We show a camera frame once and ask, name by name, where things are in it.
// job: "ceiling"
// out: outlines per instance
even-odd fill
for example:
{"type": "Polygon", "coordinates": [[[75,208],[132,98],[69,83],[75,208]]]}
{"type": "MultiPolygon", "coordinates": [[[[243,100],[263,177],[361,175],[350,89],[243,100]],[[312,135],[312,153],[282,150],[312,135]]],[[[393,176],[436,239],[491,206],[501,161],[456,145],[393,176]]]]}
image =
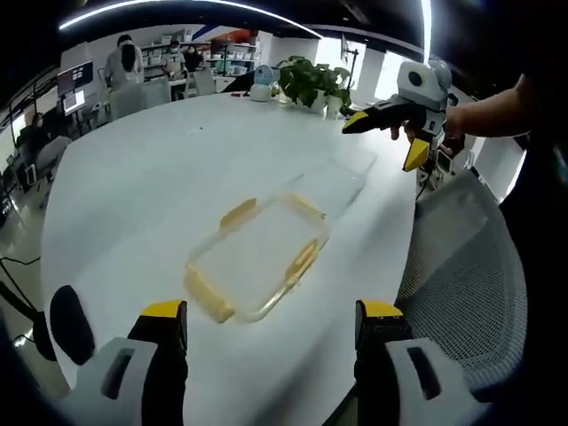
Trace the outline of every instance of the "ceiling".
{"type": "MultiPolygon", "coordinates": [[[[310,24],[364,29],[422,46],[420,0],[234,0],[278,13],[291,20],[310,24]]],[[[9,26],[0,26],[4,60],[0,65],[0,105],[50,64],[60,53],[81,41],[90,41],[117,32],[175,23],[211,23],[262,29],[277,36],[310,37],[308,33],[260,13],[226,5],[168,0],[143,4],[101,14],[66,30],[58,25],[67,17],[118,0],[43,0],[11,4],[12,15],[25,22],[17,36],[9,26]]],[[[466,91],[487,93],[514,81],[518,70],[507,65],[505,37],[497,36],[495,14],[486,0],[431,0],[432,53],[447,60],[466,91]]],[[[399,49],[368,38],[369,47],[399,49]]]]}

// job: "ceiling light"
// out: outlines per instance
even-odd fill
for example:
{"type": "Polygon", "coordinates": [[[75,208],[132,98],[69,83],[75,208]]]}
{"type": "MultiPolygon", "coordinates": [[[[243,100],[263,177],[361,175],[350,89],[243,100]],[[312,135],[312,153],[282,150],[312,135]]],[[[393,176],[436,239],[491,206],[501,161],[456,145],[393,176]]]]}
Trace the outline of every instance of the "ceiling light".
{"type": "MultiPolygon", "coordinates": [[[[128,0],[128,1],[125,1],[125,2],[120,2],[120,3],[116,3],[116,4],[110,4],[108,6],[103,6],[103,7],[100,7],[98,9],[95,9],[93,11],[86,12],[83,15],[79,15],[75,18],[72,18],[71,20],[68,20],[68,21],[62,23],[61,25],[59,25],[59,31],[66,29],[66,28],[69,28],[72,25],[74,25],[78,22],[81,22],[82,20],[86,20],[86,19],[91,18],[93,16],[97,16],[97,15],[100,15],[101,13],[109,12],[109,11],[112,11],[114,9],[119,9],[121,7],[126,7],[126,6],[132,6],[134,4],[143,4],[143,3],[160,2],[160,1],[165,1],[165,0],[128,0]]],[[[263,15],[270,16],[271,18],[275,18],[277,20],[283,20],[284,22],[287,22],[288,24],[291,24],[291,25],[298,27],[298,28],[300,28],[304,31],[307,31],[310,34],[313,34],[314,36],[317,36],[318,38],[323,38],[323,35],[316,33],[314,30],[309,29],[308,27],[305,27],[302,24],[298,24],[297,22],[294,22],[293,20],[289,20],[288,18],[285,18],[283,16],[277,15],[276,13],[268,12],[268,11],[265,11],[263,9],[259,9],[257,7],[248,6],[247,4],[240,4],[240,3],[235,3],[235,2],[226,2],[225,0],[192,0],[192,1],[215,3],[215,4],[224,4],[226,6],[239,7],[241,9],[246,9],[248,11],[262,13],[263,15]]]]}
{"type": "Polygon", "coordinates": [[[323,38],[323,35],[316,33],[314,30],[309,29],[308,27],[305,27],[302,24],[298,24],[297,22],[294,22],[293,20],[289,20],[288,18],[284,18],[283,16],[277,15],[276,13],[268,12],[268,11],[265,11],[263,9],[258,9],[257,7],[248,6],[246,4],[240,4],[240,3],[235,3],[235,2],[226,2],[225,0],[193,0],[193,1],[224,4],[224,5],[227,5],[227,6],[240,7],[241,9],[247,9],[248,11],[252,11],[252,12],[262,13],[263,15],[270,16],[272,18],[276,18],[277,20],[283,20],[284,22],[287,22],[288,24],[292,24],[295,27],[298,27],[298,28],[300,28],[304,31],[307,31],[310,34],[313,34],[314,36],[317,36],[319,38],[323,38]]]}
{"type": "Polygon", "coordinates": [[[432,7],[430,0],[420,0],[422,4],[422,21],[424,26],[424,64],[428,65],[430,59],[430,45],[432,43],[432,7]]]}
{"type": "Polygon", "coordinates": [[[114,9],[119,9],[121,7],[126,7],[126,6],[132,6],[134,4],[160,2],[160,1],[161,0],[128,0],[126,2],[120,2],[120,3],[110,4],[108,6],[99,7],[98,9],[95,9],[95,10],[90,11],[90,12],[86,12],[83,15],[79,15],[75,18],[72,18],[71,20],[63,22],[61,25],[59,25],[59,31],[65,29],[65,28],[69,28],[72,25],[76,24],[77,22],[81,22],[82,20],[86,20],[86,19],[91,18],[93,16],[97,16],[97,15],[100,15],[101,13],[112,11],[114,9]]]}

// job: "computer monitor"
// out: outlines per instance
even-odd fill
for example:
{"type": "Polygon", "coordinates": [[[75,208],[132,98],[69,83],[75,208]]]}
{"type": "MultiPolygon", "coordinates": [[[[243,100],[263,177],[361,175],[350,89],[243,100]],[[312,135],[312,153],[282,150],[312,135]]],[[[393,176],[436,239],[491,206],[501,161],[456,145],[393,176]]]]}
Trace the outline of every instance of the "computer monitor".
{"type": "Polygon", "coordinates": [[[70,91],[79,89],[93,80],[92,60],[81,65],[69,68],[57,75],[57,91],[60,96],[64,96],[70,91]]]}
{"type": "Polygon", "coordinates": [[[63,98],[63,111],[65,116],[68,116],[85,105],[85,93],[84,91],[77,91],[75,93],[70,93],[65,98],[63,98]]]}

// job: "window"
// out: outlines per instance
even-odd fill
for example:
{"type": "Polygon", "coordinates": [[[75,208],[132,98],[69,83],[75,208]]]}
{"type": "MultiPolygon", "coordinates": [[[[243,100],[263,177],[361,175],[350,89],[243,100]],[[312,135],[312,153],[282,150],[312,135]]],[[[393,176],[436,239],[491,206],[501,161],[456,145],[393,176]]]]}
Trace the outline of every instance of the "window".
{"type": "Polygon", "coordinates": [[[387,51],[384,55],[383,66],[379,74],[379,81],[376,84],[375,98],[388,99],[395,93],[398,93],[397,78],[400,64],[403,61],[410,60],[404,56],[397,55],[391,51],[387,51]]]}
{"type": "MultiPolygon", "coordinates": [[[[366,46],[362,43],[347,42],[349,50],[354,51],[357,49],[357,61],[355,62],[355,69],[353,70],[353,89],[357,89],[359,84],[359,77],[361,75],[361,68],[363,67],[363,59],[365,58],[366,46]]],[[[329,64],[329,68],[335,67],[347,68],[351,71],[353,65],[354,55],[349,53],[347,65],[341,60],[341,40],[339,38],[322,38],[318,43],[318,50],[316,51],[315,64],[329,64]]]]}

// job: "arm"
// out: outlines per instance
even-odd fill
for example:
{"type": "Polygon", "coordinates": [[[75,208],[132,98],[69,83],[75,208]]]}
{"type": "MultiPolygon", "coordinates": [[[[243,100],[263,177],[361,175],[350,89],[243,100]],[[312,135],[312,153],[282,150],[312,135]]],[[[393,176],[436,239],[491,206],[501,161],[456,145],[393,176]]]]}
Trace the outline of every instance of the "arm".
{"type": "Polygon", "coordinates": [[[518,135],[531,129],[534,108],[533,87],[521,75],[512,89],[479,102],[447,108],[446,134],[488,138],[518,135]]]}

